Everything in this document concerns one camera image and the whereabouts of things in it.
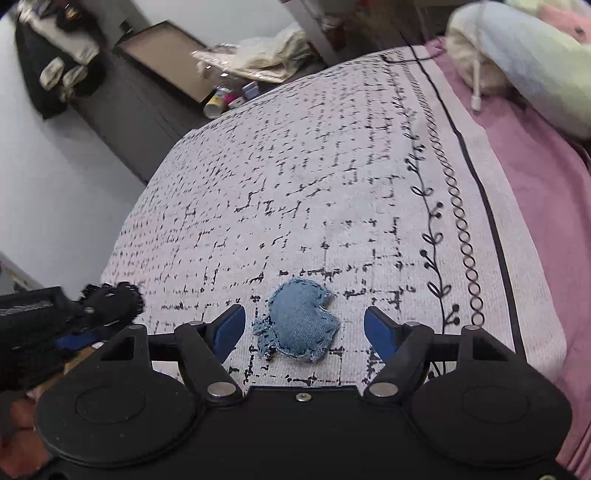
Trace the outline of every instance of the wall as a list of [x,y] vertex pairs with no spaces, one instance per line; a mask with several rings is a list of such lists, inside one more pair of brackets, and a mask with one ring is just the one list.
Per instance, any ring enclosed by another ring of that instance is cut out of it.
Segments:
[[72,110],[43,122],[0,21],[0,256],[75,296],[97,282],[143,184]]
[[279,0],[134,0],[151,24],[170,20],[207,45],[272,37],[294,22]]

